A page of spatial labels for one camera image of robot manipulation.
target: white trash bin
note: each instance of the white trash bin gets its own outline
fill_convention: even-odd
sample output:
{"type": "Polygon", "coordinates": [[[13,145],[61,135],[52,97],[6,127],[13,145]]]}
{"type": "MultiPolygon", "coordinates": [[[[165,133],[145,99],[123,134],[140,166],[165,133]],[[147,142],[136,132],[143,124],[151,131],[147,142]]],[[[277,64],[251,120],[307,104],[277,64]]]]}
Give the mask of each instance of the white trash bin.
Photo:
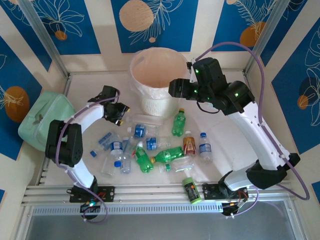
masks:
{"type": "Polygon", "coordinates": [[[142,50],[131,60],[129,72],[146,114],[167,118],[177,112],[179,99],[171,97],[168,90],[172,80],[190,78],[182,54],[164,47],[142,50]]]}

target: cable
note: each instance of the cable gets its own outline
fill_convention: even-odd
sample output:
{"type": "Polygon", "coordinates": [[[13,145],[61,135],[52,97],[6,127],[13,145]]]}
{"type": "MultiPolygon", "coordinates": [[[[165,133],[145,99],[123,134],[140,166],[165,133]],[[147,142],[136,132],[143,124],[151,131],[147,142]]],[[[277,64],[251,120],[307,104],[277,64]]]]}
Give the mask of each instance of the cable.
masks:
{"type": "Polygon", "coordinates": [[[234,218],[235,216],[239,216],[239,215],[241,215],[241,214],[244,214],[245,212],[249,211],[250,209],[252,209],[252,208],[257,204],[258,198],[259,198],[259,190],[258,190],[258,188],[257,188],[256,186],[254,186],[254,185],[251,185],[250,187],[253,187],[253,188],[256,190],[256,198],[255,198],[253,204],[252,204],[250,207],[248,207],[246,210],[242,211],[242,212],[239,212],[239,213],[236,213],[236,214],[232,214],[232,215],[230,215],[230,216],[226,216],[227,219],[228,219],[228,218],[234,218]]]}
{"type": "Polygon", "coordinates": [[[202,112],[205,112],[205,113],[207,113],[207,114],[217,114],[218,112],[220,112],[220,110],[218,110],[218,111],[206,111],[206,110],[203,110],[203,109],[201,108],[201,106],[200,106],[200,104],[199,104],[198,101],[196,101],[196,105],[198,106],[198,108],[199,108],[202,112]]]}
{"type": "Polygon", "coordinates": [[[100,101],[97,101],[97,102],[94,102],[92,104],[90,104],[89,106],[86,106],[85,108],[81,109],[79,112],[77,112],[73,117],[71,117],[66,123],[65,125],[63,126],[62,130],[61,130],[61,133],[60,133],[60,136],[59,136],[59,139],[58,139],[58,143],[56,145],[56,152],[55,152],[55,164],[57,165],[58,168],[61,168],[61,169],[64,169],[66,171],[66,173],[68,174],[68,176],[72,179],[72,181],[74,182],[75,185],[77,185],[77,187],[80,187],[82,189],[84,189],[85,191],[87,191],[89,194],[91,194],[92,196],[94,196],[96,199],[99,200],[99,202],[102,203],[102,205],[104,206],[105,208],[105,216],[102,220],[100,221],[88,221],[85,217],[85,214],[86,214],[86,211],[84,211],[83,213],[83,220],[84,221],[87,221],[88,223],[91,223],[91,224],[100,224],[100,223],[103,223],[106,219],[107,219],[107,216],[108,216],[108,211],[107,211],[107,205],[105,204],[105,202],[97,195],[95,194],[93,191],[91,191],[90,189],[86,188],[85,186],[83,186],[82,184],[80,184],[75,178],[74,176],[69,173],[69,170],[66,166],[62,166],[60,163],[59,163],[59,153],[60,153],[60,147],[61,147],[61,142],[62,142],[62,138],[65,134],[65,131],[68,127],[68,125],[76,118],[78,117],[79,115],[81,115],[82,113],[84,113],[85,111],[87,111],[88,109],[92,108],[93,106],[96,106],[100,103],[103,103],[103,102],[107,102],[107,101],[110,101],[110,100],[114,100],[114,99],[118,99],[119,96],[120,96],[120,91],[117,89],[116,90],[116,93],[117,95],[114,96],[114,97],[109,97],[109,98],[106,98],[106,99],[103,99],[103,100],[100,100],[100,101]]]}
{"type": "MultiPolygon", "coordinates": [[[[260,90],[260,98],[259,98],[259,104],[258,104],[258,120],[260,123],[260,126],[262,128],[262,130],[265,132],[265,134],[268,136],[268,138],[270,139],[270,141],[272,142],[272,144],[274,145],[274,147],[276,148],[276,150],[278,151],[278,153],[280,154],[280,156],[283,156],[284,153],[282,152],[282,150],[280,149],[280,147],[278,146],[278,144],[276,143],[276,141],[274,140],[274,138],[271,136],[271,134],[269,133],[269,131],[266,129],[265,126],[263,126],[263,119],[262,119],[262,105],[263,105],[263,98],[264,98],[264,93],[265,93],[265,72],[264,72],[264,68],[262,66],[262,63],[260,62],[258,56],[248,47],[246,47],[245,45],[242,45],[238,42],[233,42],[233,41],[225,41],[225,42],[221,42],[218,43],[216,45],[213,45],[212,47],[210,47],[208,50],[206,50],[204,53],[202,53],[199,57],[197,57],[195,59],[195,61],[200,60],[204,55],[206,55],[207,53],[209,53],[211,50],[223,46],[223,45],[234,45],[234,46],[238,46],[240,48],[245,49],[246,51],[248,51],[251,56],[254,58],[254,60],[256,61],[260,72],[261,72],[261,90],[260,90]]],[[[277,186],[287,190],[289,193],[295,195],[297,198],[301,199],[301,200],[309,200],[310,199],[310,193],[309,190],[305,184],[305,182],[303,181],[303,179],[301,178],[301,176],[299,175],[299,173],[297,172],[297,170],[292,166],[292,164],[289,162],[289,160],[286,157],[282,158],[284,160],[284,162],[289,166],[289,168],[293,171],[293,173],[295,174],[295,176],[298,178],[304,192],[305,192],[305,197],[297,194],[296,192],[294,192],[293,190],[281,185],[281,184],[277,184],[277,186]]]]}

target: bottle with yellow label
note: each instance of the bottle with yellow label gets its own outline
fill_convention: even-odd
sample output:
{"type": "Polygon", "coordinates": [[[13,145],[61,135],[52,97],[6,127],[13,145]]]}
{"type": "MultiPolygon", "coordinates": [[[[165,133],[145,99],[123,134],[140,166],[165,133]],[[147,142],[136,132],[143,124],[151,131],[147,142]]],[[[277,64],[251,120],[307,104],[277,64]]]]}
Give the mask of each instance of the bottle with yellow label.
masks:
{"type": "Polygon", "coordinates": [[[183,153],[184,155],[196,154],[196,143],[194,137],[191,135],[191,131],[185,131],[183,138],[183,153]]]}

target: green bottle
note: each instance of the green bottle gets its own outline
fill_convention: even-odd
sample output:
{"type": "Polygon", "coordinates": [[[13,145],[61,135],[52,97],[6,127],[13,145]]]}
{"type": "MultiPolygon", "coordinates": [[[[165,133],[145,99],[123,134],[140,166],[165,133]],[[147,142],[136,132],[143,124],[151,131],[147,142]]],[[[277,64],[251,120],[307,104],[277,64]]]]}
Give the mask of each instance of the green bottle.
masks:
{"type": "Polygon", "coordinates": [[[134,157],[143,173],[148,173],[150,172],[150,170],[154,169],[154,165],[151,163],[148,155],[143,148],[138,147],[134,157]]]}
{"type": "Polygon", "coordinates": [[[175,148],[163,150],[159,152],[156,156],[151,157],[150,161],[154,164],[157,163],[169,163],[177,158],[181,158],[184,156],[184,151],[182,150],[182,147],[178,146],[175,148]]]}
{"type": "Polygon", "coordinates": [[[184,128],[186,124],[185,110],[183,108],[179,109],[179,113],[174,116],[172,135],[181,137],[184,134],[184,128]]]}

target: small green bottle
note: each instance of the small green bottle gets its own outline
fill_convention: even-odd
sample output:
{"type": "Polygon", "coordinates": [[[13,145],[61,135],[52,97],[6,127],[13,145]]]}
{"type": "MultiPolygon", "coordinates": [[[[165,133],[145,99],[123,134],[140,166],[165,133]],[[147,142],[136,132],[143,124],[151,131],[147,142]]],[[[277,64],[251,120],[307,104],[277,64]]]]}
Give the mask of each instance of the small green bottle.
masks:
{"type": "Polygon", "coordinates": [[[186,124],[185,110],[183,108],[179,109],[179,113],[174,116],[172,135],[181,137],[184,134],[184,128],[186,124]]]}
{"type": "Polygon", "coordinates": [[[151,157],[150,161],[154,164],[157,163],[169,163],[177,158],[181,158],[184,156],[184,151],[182,150],[182,147],[178,146],[175,148],[163,150],[159,152],[156,156],[151,157]]]}
{"type": "Polygon", "coordinates": [[[149,173],[150,170],[154,169],[154,165],[150,161],[148,155],[146,154],[143,148],[138,147],[134,157],[143,173],[149,173]]]}

